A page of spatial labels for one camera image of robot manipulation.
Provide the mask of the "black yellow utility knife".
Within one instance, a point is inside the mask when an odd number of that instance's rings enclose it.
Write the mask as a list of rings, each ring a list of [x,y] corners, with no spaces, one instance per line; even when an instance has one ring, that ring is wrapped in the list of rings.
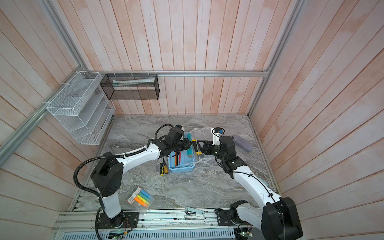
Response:
[[[199,158],[203,158],[205,156],[202,152],[202,148],[203,148],[204,143],[205,143],[205,141],[203,141],[203,140],[192,139],[193,148],[195,150],[196,155]]]

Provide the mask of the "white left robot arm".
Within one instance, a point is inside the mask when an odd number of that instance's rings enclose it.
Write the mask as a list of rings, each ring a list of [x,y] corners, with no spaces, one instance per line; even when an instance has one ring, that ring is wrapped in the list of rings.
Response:
[[[135,151],[115,156],[104,154],[94,168],[91,179],[108,219],[114,219],[123,212],[118,197],[123,174],[146,162],[186,151],[191,145],[192,141],[185,136],[183,127],[177,125],[171,126],[167,135],[150,139],[144,147]]]

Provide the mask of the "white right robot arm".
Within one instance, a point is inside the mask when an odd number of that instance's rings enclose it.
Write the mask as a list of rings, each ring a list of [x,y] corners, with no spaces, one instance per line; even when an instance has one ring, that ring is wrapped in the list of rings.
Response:
[[[303,229],[295,202],[272,191],[237,156],[233,137],[214,136],[214,141],[197,141],[197,154],[212,155],[225,173],[241,184],[258,204],[235,204],[235,216],[261,230],[266,240],[297,240]]]

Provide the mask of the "light blue tool box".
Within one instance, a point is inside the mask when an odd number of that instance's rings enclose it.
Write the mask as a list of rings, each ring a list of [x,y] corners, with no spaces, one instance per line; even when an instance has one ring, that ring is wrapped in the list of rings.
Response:
[[[192,172],[195,168],[195,156],[193,145],[188,150],[181,151],[181,166],[175,167],[175,152],[168,157],[168,170],[171,174]]]

